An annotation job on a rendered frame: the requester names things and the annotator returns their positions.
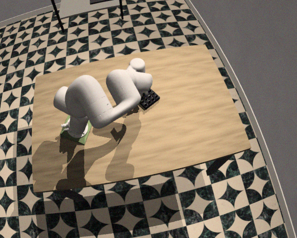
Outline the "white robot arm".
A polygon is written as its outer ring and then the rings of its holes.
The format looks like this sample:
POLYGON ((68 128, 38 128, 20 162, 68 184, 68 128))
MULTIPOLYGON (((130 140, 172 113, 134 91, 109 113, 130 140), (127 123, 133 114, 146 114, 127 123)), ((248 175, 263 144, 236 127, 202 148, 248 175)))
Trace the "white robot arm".
POLYGON ((126 70, 111 71, 106 85, 117 105, 113 108, 94 77, 80 76, 55 94, 54 107, 70 115, 61 127, 74 138, 87 133, 88 120, 94 128, 103 128, 133 110, 141 101, 138 91, 148 91, 152 83, 152 75, 145 73, 145 62, 139 58, 132 59, 126 70))

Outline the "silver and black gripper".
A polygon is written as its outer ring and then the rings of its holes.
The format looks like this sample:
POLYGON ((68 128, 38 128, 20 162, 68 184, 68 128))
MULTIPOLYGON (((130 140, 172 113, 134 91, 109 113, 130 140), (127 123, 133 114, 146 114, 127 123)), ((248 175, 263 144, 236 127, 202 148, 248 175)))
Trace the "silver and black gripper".
POLYGON ((145 97, 145 94, 148 95, 148 91, 145 91, 145 92, 139 92, 140 96, 141 96, 141 100, 143 99, 146 99, 145 97))

